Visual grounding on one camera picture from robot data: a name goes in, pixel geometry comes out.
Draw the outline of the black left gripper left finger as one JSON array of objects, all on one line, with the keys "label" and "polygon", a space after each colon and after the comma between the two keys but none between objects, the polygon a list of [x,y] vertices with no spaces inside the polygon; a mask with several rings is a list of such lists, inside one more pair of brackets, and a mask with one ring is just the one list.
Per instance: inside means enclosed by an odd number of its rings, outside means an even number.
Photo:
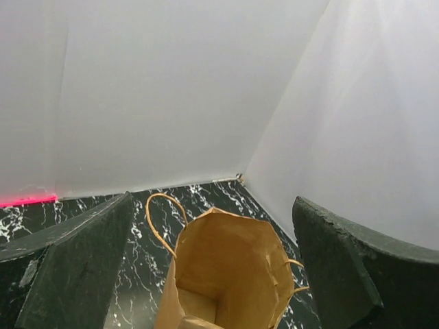
[{"label": "black left gripper left finger", "polygon": [[103,328],[132,220],[126,192],[1,245],[1,327]]}]

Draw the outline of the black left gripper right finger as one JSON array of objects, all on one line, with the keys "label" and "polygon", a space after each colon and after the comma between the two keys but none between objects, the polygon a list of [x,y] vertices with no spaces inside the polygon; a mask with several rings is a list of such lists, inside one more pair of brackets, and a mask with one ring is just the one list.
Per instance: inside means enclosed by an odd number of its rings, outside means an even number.
[{"label": "black left gripper right finger", "polygon": [[438,251],[297,197],[292,222],[323,328],[437,328]]}]

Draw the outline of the brown paper bag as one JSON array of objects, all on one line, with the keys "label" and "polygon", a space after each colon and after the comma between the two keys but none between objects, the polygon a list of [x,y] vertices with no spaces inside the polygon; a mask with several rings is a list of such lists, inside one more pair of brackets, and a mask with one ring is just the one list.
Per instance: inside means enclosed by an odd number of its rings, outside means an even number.
[{"label": "brown paper bag", "polygon": [[185,225],[171,254],[155,328],[277,328],[293,295],[286,254],[267,221],[212,207]]}]

